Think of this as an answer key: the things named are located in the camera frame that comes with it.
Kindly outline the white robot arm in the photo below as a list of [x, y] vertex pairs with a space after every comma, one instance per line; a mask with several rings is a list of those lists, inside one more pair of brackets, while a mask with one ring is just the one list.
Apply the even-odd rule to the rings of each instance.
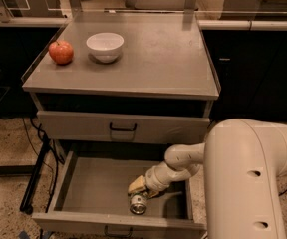
[[287, 125], [253, 119], [218, 123], [204, 143], [169, 147], [128, 194], [155, 197], [204, 174], [208, 239], [286, 239], [277, 178], [287, 175]]

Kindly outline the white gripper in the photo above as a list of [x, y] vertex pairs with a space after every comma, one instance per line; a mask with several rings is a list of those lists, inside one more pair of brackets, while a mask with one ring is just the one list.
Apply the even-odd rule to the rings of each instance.
[[148, 187], [150, 190], [147, 192], [147, 197], [157, 197], [171, 184], [169, 172], [170, 169], [167, 166], [153, 166], [146, 172], [145, 177], [141, 175], [129, 185], [128, 194], [145, 191]]

